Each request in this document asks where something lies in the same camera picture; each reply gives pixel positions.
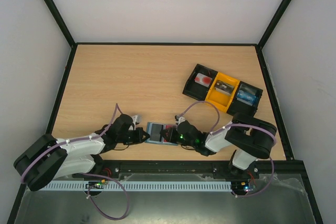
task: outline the white wall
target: white wall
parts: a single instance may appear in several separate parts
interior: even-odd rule
[[[336,0],[293,0],[264,48],[295,158],[336,220]]]
[[[45,133],[70,47],[43,0],[0,0],[0,223],[19,188],[14,160]]]
[[[78,42],[258,43],[281,0],[54,0]]]

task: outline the blue package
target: blue package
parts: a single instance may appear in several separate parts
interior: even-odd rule
[[[257,100],[257,97],[243,90],[239,90],[237,93],[237,99],[246,104],[253,105]]]

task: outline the black metal frame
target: black metal frame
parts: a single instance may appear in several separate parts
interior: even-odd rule
[[[306,168],[303,164],[303,161],[296,161],[294,159],[294,155],[289,143],[288,135],[285,129],[285,125],[282,120],[281,112],[279,110],[278,101],[272,86],[272,82],[270,79],[270,75],[267,69],[267,65],[265,63],[264,55],[262,53],[262,48],[265,46],[267,40],[269,39],[271,33],[275,29],[276,25],[278,24],[280,18],[282,17],[283,13],[285,12],[286,8],[288,7],[291,0],[282,0],[280,6],[278,7],[276,13],[274,14],[270,24],[268,25],[264,35],[262,36],[259,44],[233,44],[233,43],[150,43],[150,42],[117,42],[117,43],[109,43],[109,42],[79,42],[76,43],[68,30],[63,18],[61,17],[55,3],[53,0],[44,0],[46,5],[48,6],[51,14],[53,15],[56,23],[58,24],[59,28],[61,29],[64,37],[68,41],[69,45],[71,46],[71,52],[69,55],[69,59],[67,62],[67,66],[60,84],[60,88],[56,97],[56,101],[53,107],[53,111],[51,113],[51,117],[48,123],[46,133],[51,133],[53,131],[53,127],[55,124],[55,120],[57,117],[57,113],[59,110],[59,106],[61,104],[62,96],[66,87],[66,83],[70,74],[71,65],[74,60],[77,46],[78,45],[163,45],[163,46],[253,46],[256,49],[256,53],[258,56],[259,64],[261,67],[262,75],[264,77],[264,81],[266,84],[267,92],[270,98],[270,103],[273,109],[273,113],[276,119],[276,123],[278,126],[279,134],[281,137],[281,143],[285,151],[286,161],[274,161],[275,170],[278,174],[300,174],[308,193],[308,198],[310,201],[310,205],[317,223],[323,223],[320,211],[318,209],[309,178],[306,172]],[[203,170],[207,173],[212,173],[214,177],[221,176],[221,167],[227,167],[228,161],[211,161],[211,162],[193,162],[193,161],[105,161],[110,167],[116,167],[119,169],[119,172],[122,173],[126,171],[129,173],[129,170],[136,173],[142,172],[150,172],[150,173],[162,173],[162,170],[168,170],[170,172],[178,171],[182,172],[183,168],[188,166],[192,166],[193,168],[197,168]],[[270,173],[271,172],[271,164],[268,161],[259,161],[256,164],[259,173]],[[12,211],[10,213],[8,224],[12,224],[15,222],[20,203],[22,197],[24,195],[26,186],[21,185],[16,196]]]

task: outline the wooden table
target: wooden table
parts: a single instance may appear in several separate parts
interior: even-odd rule
[[[276,125],[252,46],[79,45],[52,134],[70,138],[92,133],[110,121],[115,103],[125,114],[142,115],[139,126],[144,129],[147,122],[175,123],[174,116],[196,101],[183,95],[182,90],[197,63],[263,89],[255,117]],[[215,110],[205,104],[196,105],[185,117],[201,131],[208,131],[217,119]],[[217,128],[231,118],[221,112]],[[285,160],[278,134],[277,139],[271,157]],[[119,160],[211,161],[229,160],[235,149],[230,146],[205,157],[180,146],[143,143],[101,156]]]

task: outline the metal grate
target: metal grate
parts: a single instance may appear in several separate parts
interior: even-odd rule
[[[50,182],[41,190],[44,191],[82,191],[88,188],[88,181]],[[231,182],[121,182],[126,191],[231,191]],[[98,186],[104,191],[122,191],[114,182]]]

